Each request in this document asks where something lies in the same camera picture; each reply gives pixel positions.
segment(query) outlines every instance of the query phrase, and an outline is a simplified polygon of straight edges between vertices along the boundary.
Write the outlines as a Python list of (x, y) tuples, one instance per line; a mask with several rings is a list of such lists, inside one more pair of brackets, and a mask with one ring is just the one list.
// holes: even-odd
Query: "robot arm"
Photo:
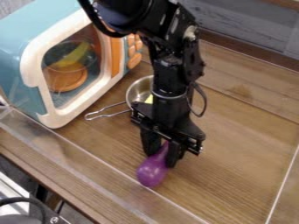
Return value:
[(139, 125), (145, 153), (161, 148), (162, 138), (170, 142), (166, 165), (174, 167), (189, 151), (202, 152), (206, 135), (194, 124), (194, 90), (207, 97), (195, 82), (203, 76), (199, 53), (199, 26), (193, 14), (175, 0), (79, 0), (95, 26), (113, 37), (138, 33), (149, 46), (154, 66), (154, 104), (133, 105), (133, 122)]

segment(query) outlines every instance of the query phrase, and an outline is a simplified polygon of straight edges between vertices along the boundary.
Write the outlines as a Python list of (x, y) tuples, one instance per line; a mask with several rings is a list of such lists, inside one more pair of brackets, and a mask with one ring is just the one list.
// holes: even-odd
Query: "toy microwave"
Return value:
[(142, 60), (138, 35), (97, 30), (76, 0), (35, 0), (0, 20), (0, 88), (50, 128), (66, 125)]

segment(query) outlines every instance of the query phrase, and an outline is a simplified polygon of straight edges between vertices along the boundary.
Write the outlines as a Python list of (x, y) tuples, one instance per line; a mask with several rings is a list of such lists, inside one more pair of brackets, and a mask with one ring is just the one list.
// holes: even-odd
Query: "gray wall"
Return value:
[[(0, 19), (31, 1), (0, 0)], [(261, 0), (181, 2), (191, 10), (203, 28), (299, 59), (298, 11)]]

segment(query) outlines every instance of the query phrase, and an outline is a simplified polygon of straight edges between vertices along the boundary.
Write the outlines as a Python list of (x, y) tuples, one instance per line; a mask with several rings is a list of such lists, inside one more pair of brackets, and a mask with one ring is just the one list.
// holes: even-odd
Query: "purple object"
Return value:
[(165, 157), (169, 151), (169, 142), (163, 143), (162, 149), (154, 154), (137, 169), (137, 178), (143, 186), (158, 186), (165, 180), (169, 168), (165, 164)]

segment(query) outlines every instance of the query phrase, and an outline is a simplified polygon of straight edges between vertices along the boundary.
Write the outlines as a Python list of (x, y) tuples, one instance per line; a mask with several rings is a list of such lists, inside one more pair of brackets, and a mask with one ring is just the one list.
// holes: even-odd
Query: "microwave window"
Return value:
[(63, 107), (101, 76), (101, 41), (92, 24), (44, 54), (42, 70), (55, 107)]

